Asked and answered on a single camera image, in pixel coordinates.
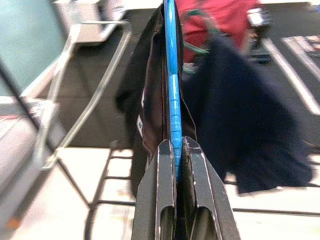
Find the handrail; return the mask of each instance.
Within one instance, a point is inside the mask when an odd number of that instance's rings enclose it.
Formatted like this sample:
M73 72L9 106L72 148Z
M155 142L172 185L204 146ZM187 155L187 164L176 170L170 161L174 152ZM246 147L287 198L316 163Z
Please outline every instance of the handrail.
M92 98L90 99L90 102L85 107L85 109L83 110L79 118L76 120L76 122L73 124L69 132L63 138L63 140L61 141L57 149L65 148L70 144L70 142L74 139L76 134L79 132L80 128L86 122L86 120L88 119L92 111L97 106L99 100L103 95L103 92L106 86L108 85L112 75L116 70L116 67L132 35L131 24L127 21L84 21L84 22L81 22L81 24L88 24L88 25L116 24L122 27L123 34L120 39L119 45L117 46L98 87L96 88ZM68 61L70 59L71 53L73 52L79 33L80 33L80 24L79 23L73 24L71 26L70 33L68 35L65 46L63 48L62 54L58 59L57 68L55 70L54 77L50 86L49 94L47 97L48 106L43 110L43 118L41 120L39 132L36 137L33 156L35 161L37 161L38 164L43 166L42 169L44 170L52 168L57 161L57 149L53 154L53 156L50 157L47 162L43 162L42 156L44 154L46 139L48 137L49 126L52 119L53 106L54 106L53 103L55 103L57 99L62 78L65 72L66 66L68 64Z

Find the white floor tile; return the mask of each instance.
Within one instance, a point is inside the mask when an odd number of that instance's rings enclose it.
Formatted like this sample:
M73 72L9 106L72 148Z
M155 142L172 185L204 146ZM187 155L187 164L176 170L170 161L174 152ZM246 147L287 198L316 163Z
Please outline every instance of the white floor tile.
M91 200L109 150L101 148L66 148L59 152L71 174ZM116 156L130 157L131 150L117 151ZM313 156L320 162L320 156ZM109 176L127 177L131 160L115 158L110 161ZM229 181L235 181L229 175ZM319 184L319 175L312 182ZM284 188L239 196L236 186L226 185L234 208L288 210L320 213L319 188ZM128 180L109 179L105 182L102 200L134 201ZM135 208L102 204L98 207L92 229L92 239L130 240ZM55 167L25 214L22 225L12 236L1 240L82 240L88 209L58 167ZM320 218L262 213L235 212L242 240L318 240Z

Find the red shirt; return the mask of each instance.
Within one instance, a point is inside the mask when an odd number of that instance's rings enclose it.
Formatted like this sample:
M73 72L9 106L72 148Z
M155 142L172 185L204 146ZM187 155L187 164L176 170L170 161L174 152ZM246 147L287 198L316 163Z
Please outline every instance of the red shirt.
M189 10L196 9L198 0L175 0L179 17ZM217 27L231 35L235 45L241 48L246 30L249 28L247 11L257 7L258 0L203 0L201 9L212 16ZM201 17L193 16L183 25L184 40L195 46L202 46L208 39L207 27ZM188 49L183 53L184 62L192 62L195 53Z

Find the clothing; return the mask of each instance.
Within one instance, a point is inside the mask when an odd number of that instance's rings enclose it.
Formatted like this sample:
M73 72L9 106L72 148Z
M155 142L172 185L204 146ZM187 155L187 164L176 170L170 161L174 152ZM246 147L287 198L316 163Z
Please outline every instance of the clothing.
M200 3L201 9L209 16L213 17L217 27L223 33L231 36L235 46L242 48L249 29L247 11L259 5L258 0L175 0L179 17L190 10L198 8ZM182 32L184 40L192 45L201 47L208 39L207 27L200 16L193 16L183 23ZM185 63L193 62L195 53L185 49L183 60Z
M183 40L178 12L176 22L178 72L181 76ZM182 134L197 139L195 125L182 99L182 93L180 98ZM126 130L133 147L131 187L135 195L147 160L151 161L163 140L170 139L163 5L151 16L136 45L116 93L115 103L125 113Z
M221 179L236 175L238 191L305 186L312 179L299 118L282 87L216 35L183 94L197 141Z
M146 162L164 139L170 139L163 16L160 6L141 35L116 95L134 152L134 195ZM294 110L281 98L277 81L248 63L225 37L214 36L197 73L181 82L182 32L176 20L183 136L198 141L222 180L227 172L236 174L240 193L304 186L312 178L308 153Z

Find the blue pole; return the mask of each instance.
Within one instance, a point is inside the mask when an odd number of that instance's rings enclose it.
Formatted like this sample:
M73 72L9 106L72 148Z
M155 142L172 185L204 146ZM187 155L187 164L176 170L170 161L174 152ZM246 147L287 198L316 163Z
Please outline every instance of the blue pole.
M178 79L178 51L175 0L164 0L164 25L167 68L169 75L170 135L175 158L176 178L181 179L182 124Z

